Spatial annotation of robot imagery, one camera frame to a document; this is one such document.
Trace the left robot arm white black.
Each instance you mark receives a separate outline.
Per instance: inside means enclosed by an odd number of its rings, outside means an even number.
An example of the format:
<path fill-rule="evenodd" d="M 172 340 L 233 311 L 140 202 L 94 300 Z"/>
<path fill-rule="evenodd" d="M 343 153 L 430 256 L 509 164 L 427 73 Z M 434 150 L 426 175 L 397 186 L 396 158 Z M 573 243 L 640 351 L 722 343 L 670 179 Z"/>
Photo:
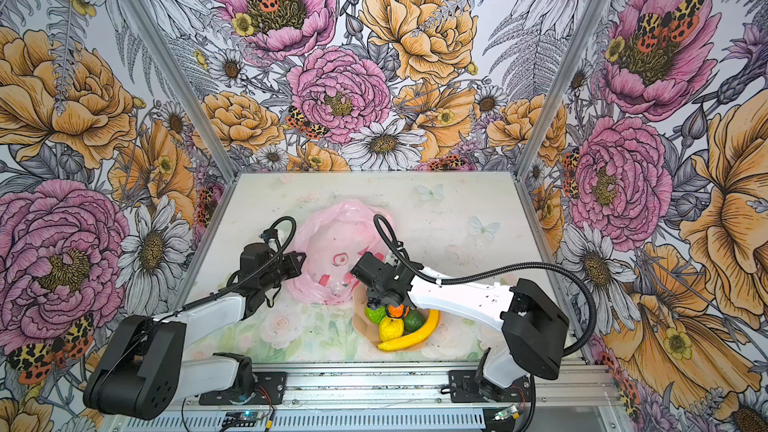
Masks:
<path fill-rule="evenodd" d="M 195 396 L 249 400 L 257 390 L 250 358 L 215 353 L 186 359 L 184 352 L 273 304 L 270 292 L 299 277 L 305 260 L 305 253 L 289 251 L 269 230 L 244 247 L 238 270 L 222 289 L 174 312 L 125 318 L 87 380 L 84 404 L 105 415 L 151 420 L 172 402 Z"/>

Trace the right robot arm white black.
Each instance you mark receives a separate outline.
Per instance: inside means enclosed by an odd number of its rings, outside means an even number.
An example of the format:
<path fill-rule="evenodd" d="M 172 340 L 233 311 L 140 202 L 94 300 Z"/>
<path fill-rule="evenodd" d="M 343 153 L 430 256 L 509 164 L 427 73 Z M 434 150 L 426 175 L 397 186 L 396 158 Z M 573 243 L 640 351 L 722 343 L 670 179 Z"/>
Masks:
<path fill-rule="evenodd" d="M 474 377 L 478 394 L 488 400 L 499 401 L 525 377 L 559 378 L 569 319 L 532 280 L 505 285 L 453 278 L 420 264 L 384 262 L 369 252 L 351 275 L 378 305 L 446 312 L 500 334 L 503 344 L 483 353 Z"/>

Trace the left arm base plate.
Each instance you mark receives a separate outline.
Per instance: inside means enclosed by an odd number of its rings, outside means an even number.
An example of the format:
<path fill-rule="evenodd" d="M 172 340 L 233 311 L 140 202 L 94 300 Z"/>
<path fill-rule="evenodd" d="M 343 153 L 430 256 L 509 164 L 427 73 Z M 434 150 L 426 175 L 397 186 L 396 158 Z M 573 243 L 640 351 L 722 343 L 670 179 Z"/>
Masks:
<path fill-rule="evenodd" d="M 199 398 L 202 406 L 281 405 L 286 392 L 286 372 L 256 371 L 252 385 L 233 386 L 224 391 L 204 393 Z"/>

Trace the pink scalloped bowl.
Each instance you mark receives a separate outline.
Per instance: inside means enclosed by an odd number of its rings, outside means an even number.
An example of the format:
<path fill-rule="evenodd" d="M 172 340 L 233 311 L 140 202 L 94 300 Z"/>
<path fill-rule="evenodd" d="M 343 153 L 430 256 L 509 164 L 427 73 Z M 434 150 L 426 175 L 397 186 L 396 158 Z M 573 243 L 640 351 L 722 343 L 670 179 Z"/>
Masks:
<path fill-rule="evenodd" d="M 354 295 L 353 295 L 353 297 L 354 297 L 354 305 L 355 305 L 354 317 L 353 317 L 353 326 L 354 326 L 355 330 L 358 333 L 360 333 L 363 337 L 365 337 L 372 345 L 374 345 L 378 349 L 378 345 L 381 343 L 380 338 L 379 338 L 379 333 L 378 333 L 378 325 L 371 323 L 366 318 L 366 316 L 365 316 L 365 308 L 366 307 L 370 307 L 372 309 L 376 309 L 376 308 L 373 308 L 372 306 L 369 306 L 369 301 L 368 301 L 368 298 L 366 296 L 366 292 L 367 292 L 367 290 L 366 290 L 366 288 L 364 286 L 359 286 L 359 287 L 357 287 L 355 289 L 355 292 L 354 292 Z M 411 310 L 418 310 L 419 312 L 421 312 L 425 316 L 426 319 L 427 319 L 427 317 L 429 315 L 429 311 L 430 311 L 430 310 L 427 310 L 427 309 L 410 308 L 410 311 Z M 408 349 L 400 350 L 400 351 L 415 351 L 415 350 L 419 350 L 420 348 L 422 348 L 424 346 L 424 344 L 427 342 L 427 340 L 425 342 L 419 344 L 419 345 L 410 347 Z"/>

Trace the pink plastic bag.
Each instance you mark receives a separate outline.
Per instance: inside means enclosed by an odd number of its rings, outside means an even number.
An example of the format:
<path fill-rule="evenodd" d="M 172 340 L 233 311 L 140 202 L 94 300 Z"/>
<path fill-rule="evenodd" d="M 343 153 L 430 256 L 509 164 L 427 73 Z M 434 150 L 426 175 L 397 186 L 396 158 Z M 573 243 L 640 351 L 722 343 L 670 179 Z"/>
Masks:
<path fill-rule="evenodd" d="M 353 266 L 366 253 L 383 260 L 389 253 L 373 218 L 384 214 L 359 200 L 343 200 L 311 215 L 299 227 L 289 249 L 306 255 L 301 275 L 285 283 L 304 304 L 344 305 L 360 284 Z"/>

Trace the orange fake fruit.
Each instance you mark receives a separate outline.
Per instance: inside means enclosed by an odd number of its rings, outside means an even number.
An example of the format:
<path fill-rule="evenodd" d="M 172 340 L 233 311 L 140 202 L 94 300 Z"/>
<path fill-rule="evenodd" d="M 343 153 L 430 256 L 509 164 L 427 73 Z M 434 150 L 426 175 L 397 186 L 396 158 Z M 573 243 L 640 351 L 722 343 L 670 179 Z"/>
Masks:
<path fill-rule="evenodd" d="M 388 305 L 386 307 L 387 316 L 391 319 L 402 320 L 409 314 L 409 312 L 410 312 L 410 308 L 406 305 L 399 305 L 399 306 Z"/>

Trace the yellow fake lemon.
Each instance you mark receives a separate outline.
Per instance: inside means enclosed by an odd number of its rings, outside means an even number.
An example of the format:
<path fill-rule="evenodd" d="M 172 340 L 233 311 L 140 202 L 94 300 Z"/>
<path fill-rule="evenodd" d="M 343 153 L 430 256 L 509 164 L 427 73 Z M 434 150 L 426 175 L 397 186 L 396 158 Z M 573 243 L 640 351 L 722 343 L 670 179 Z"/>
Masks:
<path fill-rule="evenodd" d="M 385 316 L 378 324 L 378 333 L 381 342 L 391 341 L 404 335 L 405 325 L 402 319 Z"/>

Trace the yellow fake banana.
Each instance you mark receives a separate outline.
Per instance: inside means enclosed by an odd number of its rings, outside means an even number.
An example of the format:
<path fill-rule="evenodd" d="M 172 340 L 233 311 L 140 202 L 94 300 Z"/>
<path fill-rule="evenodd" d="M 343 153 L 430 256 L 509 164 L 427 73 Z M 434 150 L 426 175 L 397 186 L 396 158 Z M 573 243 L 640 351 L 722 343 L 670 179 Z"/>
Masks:
<path fill-rule="evenodd" d="M 425 342 L 437 329 L 441 314 L 438 310 L 430 310 L 425 323 L 415 332 L 399 338 L 383 341 L 378 349 L 384 352 L 395 352 L 419 345 Z"/>

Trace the dark green fake fruit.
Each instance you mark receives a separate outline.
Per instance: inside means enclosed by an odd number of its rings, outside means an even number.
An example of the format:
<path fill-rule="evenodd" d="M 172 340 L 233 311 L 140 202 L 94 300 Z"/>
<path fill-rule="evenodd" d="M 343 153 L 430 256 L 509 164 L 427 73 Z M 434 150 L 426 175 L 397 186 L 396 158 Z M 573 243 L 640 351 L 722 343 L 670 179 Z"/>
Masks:
<path fill-rule="evenodd" d="M 418 331 L 426 322 L 425 316 L 418 310 L 411 310 L 403 319 L 406 334 Z"/>

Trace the green fake lime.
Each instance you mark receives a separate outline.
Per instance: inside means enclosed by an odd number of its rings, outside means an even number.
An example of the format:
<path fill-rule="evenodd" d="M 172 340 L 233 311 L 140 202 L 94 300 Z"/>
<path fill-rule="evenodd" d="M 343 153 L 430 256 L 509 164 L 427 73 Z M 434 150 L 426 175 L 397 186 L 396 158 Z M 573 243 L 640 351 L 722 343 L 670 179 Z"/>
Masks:
<path fill-rule="evenodd" d="M 372 309 L 370 307 L 365 308 L 366 318 L 373 324 L 380 324 L 384 318 L 387 317 L 387 311 L 384 306 Z"/>

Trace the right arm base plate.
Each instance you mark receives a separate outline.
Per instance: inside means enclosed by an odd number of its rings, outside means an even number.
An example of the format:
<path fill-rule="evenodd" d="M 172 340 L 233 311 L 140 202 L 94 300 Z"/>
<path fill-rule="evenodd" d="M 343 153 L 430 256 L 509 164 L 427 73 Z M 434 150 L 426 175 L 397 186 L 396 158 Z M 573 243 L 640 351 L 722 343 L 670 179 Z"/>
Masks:
<path fill-rule="evenodd" d="M 532 386 L 528 377 L 516 380 L 508 388 L 500 388 L 480 378 L 475 370 L 454 369 L 448 372 L 448 383 L 440 390 L 452 403 L 529 403 Z"/>

